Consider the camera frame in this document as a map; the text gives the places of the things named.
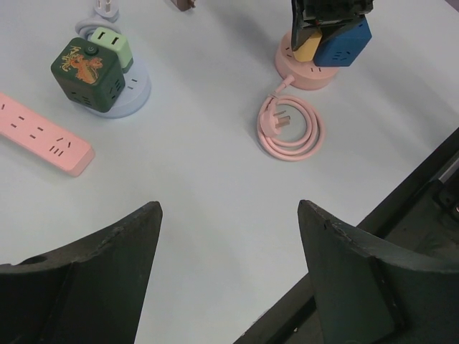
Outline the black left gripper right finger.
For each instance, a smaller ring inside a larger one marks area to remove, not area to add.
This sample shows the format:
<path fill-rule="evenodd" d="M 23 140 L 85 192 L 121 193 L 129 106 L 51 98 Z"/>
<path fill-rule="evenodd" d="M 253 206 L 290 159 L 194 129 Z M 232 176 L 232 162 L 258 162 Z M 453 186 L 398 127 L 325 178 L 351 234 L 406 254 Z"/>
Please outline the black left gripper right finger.
<path fill-rule="evenodd" d="M 458 264 L 351 226 L 311 201 L 301 240 L 325 343 L 456 343 Z"/>

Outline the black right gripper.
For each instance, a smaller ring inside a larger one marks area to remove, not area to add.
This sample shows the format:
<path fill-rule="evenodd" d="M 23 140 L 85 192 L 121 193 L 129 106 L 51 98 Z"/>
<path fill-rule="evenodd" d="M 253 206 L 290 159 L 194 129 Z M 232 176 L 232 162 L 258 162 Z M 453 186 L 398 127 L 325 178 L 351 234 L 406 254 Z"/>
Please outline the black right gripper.
<path fill-rule="evenodd" d="M 292 0 L 291 47 L 297 51 L 319 28 L 320 45 L 353 29 L 374 8 L 372 0 Z"/>

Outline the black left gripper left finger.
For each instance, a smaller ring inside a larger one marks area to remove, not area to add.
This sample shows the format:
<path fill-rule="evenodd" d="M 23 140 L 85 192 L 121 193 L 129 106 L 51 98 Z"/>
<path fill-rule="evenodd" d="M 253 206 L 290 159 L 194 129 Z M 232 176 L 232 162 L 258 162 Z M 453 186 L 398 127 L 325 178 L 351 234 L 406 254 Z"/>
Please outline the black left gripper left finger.
<path fill-rule="evenodd" d="M 2 343 L 134 343 L 163 211 L 120 221 L 19 264 L 1 265 Z"/>

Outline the yellow plug adapter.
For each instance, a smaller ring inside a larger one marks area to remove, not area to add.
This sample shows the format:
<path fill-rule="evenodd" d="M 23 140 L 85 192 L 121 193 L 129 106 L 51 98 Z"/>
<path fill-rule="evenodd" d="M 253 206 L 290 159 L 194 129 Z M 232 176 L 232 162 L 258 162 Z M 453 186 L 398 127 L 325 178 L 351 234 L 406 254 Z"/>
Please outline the yellow plug adapter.
<path fill-rule="evenodd" d="M 321 42 L 321 38 L 321 31 L 316 31 L 309 38 L 307 38 L 307 40 L 296 51 L 293 52 L 295 59 L 298 62 L 312 61 Z"/>

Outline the blue cube socket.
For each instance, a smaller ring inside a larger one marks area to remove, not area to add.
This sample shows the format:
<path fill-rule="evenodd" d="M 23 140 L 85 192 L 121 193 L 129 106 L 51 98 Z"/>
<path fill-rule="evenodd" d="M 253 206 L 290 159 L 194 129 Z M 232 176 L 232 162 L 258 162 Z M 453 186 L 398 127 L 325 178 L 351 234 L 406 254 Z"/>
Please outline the blue cube socket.
<path fill-rule="evenodd" d="M 313 58 L 318 67 L 349 67 L 372 38 L 364 17 L 355 27 L 320 44 Z"/>

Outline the light green USB charger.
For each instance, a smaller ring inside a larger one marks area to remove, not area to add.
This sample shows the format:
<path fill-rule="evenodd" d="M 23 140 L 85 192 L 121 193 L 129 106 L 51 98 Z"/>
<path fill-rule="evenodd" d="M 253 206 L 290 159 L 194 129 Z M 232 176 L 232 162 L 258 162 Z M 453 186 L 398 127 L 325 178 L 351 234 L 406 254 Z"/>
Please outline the light green USB charger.
<path fill-rule="evenodd" d="M 126 36 L 112 29 L 98 27 L 92 33 L 90 41 L 115 52 L 124 73 L 133 65 L 133 53 Z"/>

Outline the dark green cube socket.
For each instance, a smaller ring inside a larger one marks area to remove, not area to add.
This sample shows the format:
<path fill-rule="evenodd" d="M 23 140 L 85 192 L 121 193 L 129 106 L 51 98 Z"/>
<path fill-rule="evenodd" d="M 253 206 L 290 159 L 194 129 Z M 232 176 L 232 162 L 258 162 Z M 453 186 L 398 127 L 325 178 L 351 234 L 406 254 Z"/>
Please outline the dark green cube socket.
<path fill-rule="evenodd" d="M 70 40 L 50 69 L 69 100 L 100 113 L 112 108 L 126 85 L 118 55 L 81 37 Z"/>

